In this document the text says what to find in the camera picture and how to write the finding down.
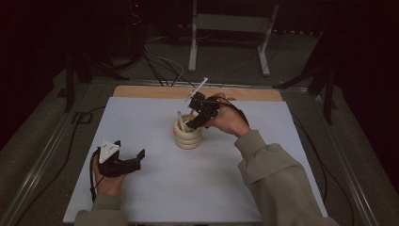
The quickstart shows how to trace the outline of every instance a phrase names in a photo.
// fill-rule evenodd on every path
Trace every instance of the dark background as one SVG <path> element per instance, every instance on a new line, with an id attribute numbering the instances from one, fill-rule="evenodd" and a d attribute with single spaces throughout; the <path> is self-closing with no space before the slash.
<path id="1" fill-rule="evenodd" d="M 151 0 L 140 3 L 140 18 L 156 35 L 179 37 L 182 26 L 191 23 L 192 3 L 187 0 Z M 52 79 L 65 68 L 65 55 L 72 44 L 79 51 L 106 62 L 123 55 L 112 34 L 123 36 L 118 27 L 124 1 L 2 1 L 0 3 L 0 73 L 2 114 L 0 148 L 53 88 Z M 262 14 L 251 5 L 235 8 L 234 1 L 199 1 L 202 11 L 238 15 Z M 398 188 L 396 175 L 399 125 L 397 1 L 280 1 L 275 23 L 278 32 L 325 32 L 305 69 L 324 64 L 340 52 L 336 84 L 369 138 L 376 155 Z M 104 23 L 104 18 L 115 20 Z"/>

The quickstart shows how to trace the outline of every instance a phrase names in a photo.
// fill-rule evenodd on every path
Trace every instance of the long-sleeved shirt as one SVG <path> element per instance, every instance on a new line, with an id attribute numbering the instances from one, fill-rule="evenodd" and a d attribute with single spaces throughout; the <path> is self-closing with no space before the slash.
<path id="1" fill-rule="evenodd" d="M 267 145 L 259 132 L 252 130 L 234 145 L 243 156 L 238 169 L 258 206 L 263 225 L 338 225 L 332 218 L 322 216 L 305 170 L 279 144 Z M 77 214 L 75 225 L 127 225 L 126 216 L 119 210 L 119 197 L 99 194 L 90 212 Z"/>

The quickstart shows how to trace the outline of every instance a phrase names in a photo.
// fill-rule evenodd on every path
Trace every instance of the white board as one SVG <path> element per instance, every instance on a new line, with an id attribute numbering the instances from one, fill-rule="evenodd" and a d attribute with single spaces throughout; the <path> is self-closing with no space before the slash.
<path id="1" fill-rule="evenodd" d="M 236 101 L 252 129 L 267 143 L 279 143 L 300 162 L 324 217 L 311 167 L 289 109 L 284 102 Z M 237 168 L 241 154 L 235 136 L 218 129 L 203 130 L 203 141 L 193 150 L 180 149 L 173 140 L 177 111 L 188 113 L 179 99 L 110 98 L 85 165 L 76 183 L 64 222 L 74 222 L 79 210 L 90 210 L 88 164 L 103 139 L 121 141 L 120 159 L 146 149 L 142 170 L 129 174 L 122 189 L 121 210 L 134 223 L 250 223 L 261 217 Z"/>

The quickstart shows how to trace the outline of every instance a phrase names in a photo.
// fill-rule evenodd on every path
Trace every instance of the cream-colored jar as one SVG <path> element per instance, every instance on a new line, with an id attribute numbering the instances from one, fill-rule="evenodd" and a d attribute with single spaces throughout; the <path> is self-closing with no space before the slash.
<path id="1" fill-rule="evenodd" d="M 177 144 L 182 149 L 194 149 L 197 148 L 202 142 L 202 128 L 197 128 L 192 130 L 188 128 L 185 123 L 189 121 L 189 115 L 182 115 L 184 121 L 184 129 L 180 125 L 179 119 L 177 119 L 173 126 L 174 139 Z"/>

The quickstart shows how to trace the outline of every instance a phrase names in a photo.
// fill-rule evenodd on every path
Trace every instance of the gray carpet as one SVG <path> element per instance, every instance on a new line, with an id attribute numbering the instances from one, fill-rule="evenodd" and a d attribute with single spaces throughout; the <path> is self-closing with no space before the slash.
<path id="1" fill-rule="evenodd" d="M 267 78 L 261 76 L 261 68 L 255 50 L 251 50 L 247 45 L 202 45 L 199 47 L 197 71 L 195 73 L 185 72 L 184 78 L 192 82 L 199 82 L 206 76 L 210 78 L 209 84 L 215 84 L 214 86 L 242 85 L 249 88 L 264 88 L 300 74 L 316 42 L 317 38 L 310 36 L 273 35 L 266 53 L 271 70 L 271 76 Z M 189 40 L 160 39 L 149 42 L 147 48 L 155 55 L 178 62 L 186 70 L 190 48 Z M 157 71 L 169 81 L 174 78 L 174 74 L 162 67 L 157 67 Z M 96 74 L 91 85 L 80 86 L 79 93 L 81 95 L 79 96 L 82 99 L 77 100 L 74 111 L 85 112 L 106 105 L 108 97 L 112 96 L 113 90 L 118 84 L 140 84 L 144 80 L 155 80 L 148 66 L 141 62 L 122 73 L 122 75 L 132 78 L 129 82 L 114 81 L 99 73 Z M 59 89 L 65 87 L 64 79 L 64 73 L 55 79 L 54 90 L 37 107 L 0 153 L 0 216 L 2 217 L 22 185 L 24 177 L 36 162 L 41 151 L 46 148 L 47 142 L 52 138 L 59 122 L 66 117 L 66 113 L 63 112 L 65 99 L 56 97 Z M 156 81 L 152 81 L 152 83 L 159 86 Z M 302 88 L 308 84 L 309 81 L 304 81 L 297 84 L 296 87 Z M 186 85 L 186 83 L 182 81 L 179 85 Z M 352 221 L 350 206 L 352 206 L 355 216 L 354 225 L 398 225 L 398 195 L 376 160 L 367 138 L 346 105 L 340 89 L 335 88 L 334 90 L 336 109 L 332 111 L 333 125 L 331 126 L 326 126 L 324 120 L 319 116 L 320 105 L 317 102 L 317 97 L 307 95 L 302 89 L 285 90 L 282 92 L 282 96 L 293 114 L 303 124 L 324 164 L 338 182 L 337 184 L 327 173 L 326 208 L 329 215 L 340 225 L 350 225 Z M 65 169 L 33 203 L 19 225 L 65 225 L 62 223 L 62 218 L 102 113 L 102 110 L 95 111 L 91 123 L 79 125 L 72 144 L 71 156 Z M 65 161 L 73 127 L 74 124 L 69 121 L 40 178 L 37 189 L 31 197 L 35 197 L 54 178 Z M 316 154 L 305 134 L 300 129 L 298 129 L 298 133 L 311 163 L 316 182 L 324 194 L 326 185 Z M 351 182 L 345 176 L 342 160 L 336 149 L 337 143 L 347 156 L 362 189 L 362 194 L 364 194 L 378 224 L 371 224 L 372 220 L 367 221 L 362 214 L 361 205 L 355 202 L 354 195 L 359 193 L 351 189 Z M 340 186 L 349 197 L 351 205 L 348 204 Z"/>

